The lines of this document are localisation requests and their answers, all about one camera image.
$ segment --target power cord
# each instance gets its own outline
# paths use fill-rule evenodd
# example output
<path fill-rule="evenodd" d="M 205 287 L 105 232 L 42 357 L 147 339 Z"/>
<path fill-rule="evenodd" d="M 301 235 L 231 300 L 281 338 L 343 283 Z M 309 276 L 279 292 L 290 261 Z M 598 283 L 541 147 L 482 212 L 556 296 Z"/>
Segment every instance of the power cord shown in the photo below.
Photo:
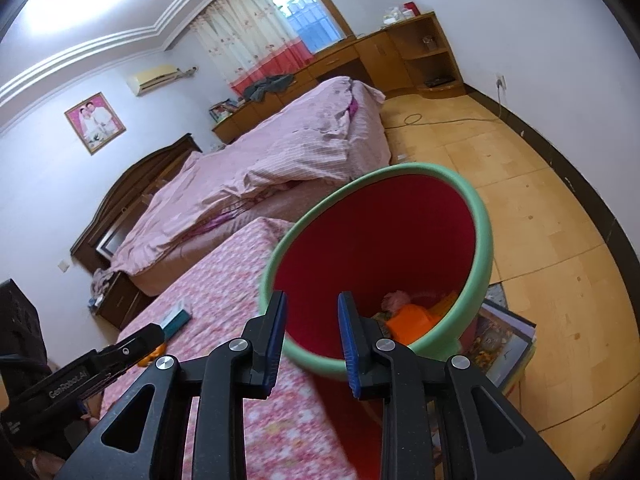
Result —
<path fill-rule="evenodd" d="M 385 130 L 395 130 L 396 128 L 404 128 L 405 126 L 430 126 L 431 124 L 461 123 L 462 121 L 484 121 L 487 123 L 495 123 L 497 121 L 500 121 L 500 118 L 502 117 L 502 101 L 500 100 L 500 87 L 502 86 L 502 82 L 498 80 L 495 86 L 498 90 L 498 117 L 495 119 L 479 119 L 479 118 L 469 117 L 464 119 L 453 119 L 450 121 L 435 121 L 433 123 L 430 123 L 430 122 L 421 123 L 420 120 L 422 119 L 422 114 L 410 114 L 404 118 L 404 123 L 400 124 L 400 126 L 388 126 L 385 128 Z M 410 117 L 415 117 L 416 119 L 414 121 L 410 121 L 409 120 Z"/>

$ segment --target framed wedding photo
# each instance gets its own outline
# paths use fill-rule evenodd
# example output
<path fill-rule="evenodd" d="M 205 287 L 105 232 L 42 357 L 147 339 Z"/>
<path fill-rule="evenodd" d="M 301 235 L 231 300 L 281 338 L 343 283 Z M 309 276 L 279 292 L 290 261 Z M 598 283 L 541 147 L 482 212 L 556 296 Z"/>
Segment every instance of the framed wedding photo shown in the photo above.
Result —
<path fill-rule="evenodd" d="M 65 115 L 92 155 L 126 130 L 102 92 L 85 99 Z"/>

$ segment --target air conditioner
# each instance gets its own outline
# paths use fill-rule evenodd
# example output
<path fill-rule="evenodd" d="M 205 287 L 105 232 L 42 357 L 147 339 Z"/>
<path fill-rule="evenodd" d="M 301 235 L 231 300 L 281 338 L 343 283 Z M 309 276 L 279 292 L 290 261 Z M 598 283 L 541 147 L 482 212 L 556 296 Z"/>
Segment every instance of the air conditioner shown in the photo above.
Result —
<path fill-rule="evenodd" d="M 161 65 L 129 77 L 127 84 L 135 95 L 141 96 L 176 79 L 191 76 L 197 70 L 198 68 L 194 66 L 183 72 L 173 65 Z"/>

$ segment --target bucket rim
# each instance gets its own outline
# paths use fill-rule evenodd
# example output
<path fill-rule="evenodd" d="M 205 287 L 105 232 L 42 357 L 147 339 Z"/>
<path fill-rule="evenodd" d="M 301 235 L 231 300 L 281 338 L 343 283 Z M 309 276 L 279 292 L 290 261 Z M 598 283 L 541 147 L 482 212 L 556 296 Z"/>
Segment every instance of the bucket rim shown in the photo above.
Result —
<path fill-rule="evenodd" d="M 452 345 L 450 342 L 453 340 L 457 342 L 457 339 L 478 313 L 491 277 L 494 243 L 489 215 L 478 192 L 462 175 L 437 164 L 409 162 L 373 171 L 335 191 L 308 211 L 285 234 L 271 255 L 271 259 L 260 280 L 258 295 L 260 314 L 264 314 L 267 309 L 271 292 L 273 291 L 276 272 L 284 255 L 311 222 L 340 202 L 340 200 L 363 187 L 395 176 L 411 174 L 431 176 L 449 184 L 465 201 L 474 223 L 476 231 L 474 257 L 469 275 L 458 299 L 433 329 L 408 346 L 418 355 L 440 360 L 446 360 L 457 352 L 460 349 L 459 344 L 457 345 L 458 348 L 456 348 L 456 345 Z M 288 334 L 285 335 L 282 351 L 286 357 L 306 370 L 320 376 L 346 380 L 347 369 L 344 359 L 314 354 L 296 343 Z"/>

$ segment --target curtain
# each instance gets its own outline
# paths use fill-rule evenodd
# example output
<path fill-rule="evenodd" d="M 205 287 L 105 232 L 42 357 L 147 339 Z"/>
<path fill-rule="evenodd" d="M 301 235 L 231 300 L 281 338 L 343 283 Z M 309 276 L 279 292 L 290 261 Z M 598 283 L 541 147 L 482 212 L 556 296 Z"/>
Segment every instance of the curtain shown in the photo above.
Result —
<path fill-rule="evenodd" d="M 313 59 L 271 0 L 214 0 L 191 28 L 238 95 L 268 75 L 296 72 Z"/>

